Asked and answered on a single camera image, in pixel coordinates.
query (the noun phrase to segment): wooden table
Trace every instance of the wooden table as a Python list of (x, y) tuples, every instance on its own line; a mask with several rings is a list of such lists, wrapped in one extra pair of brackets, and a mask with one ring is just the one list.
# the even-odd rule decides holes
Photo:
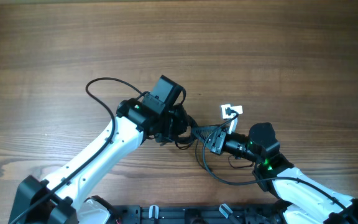
[[(88, 81), (117, 77), (145, 91), (162, 74), (186, 88), (198, 124), (221, 123), (221, 104), (242, 105), (237, 132), (271, 122), (281, 152), (306, 175), (358, 197), (358, 1), (0, 6), (0, 223), (21, 180), (64, 165), (107, 125)], [(136, 96), (115, 82), (91, 91), (114, 111)], [(227, 156), (208, 160), (222, 178), (254, 179)], [(276, 201), (257, 185), (217, 182), (193, 147), (153, 141), (92, 195), (144, 206)]]

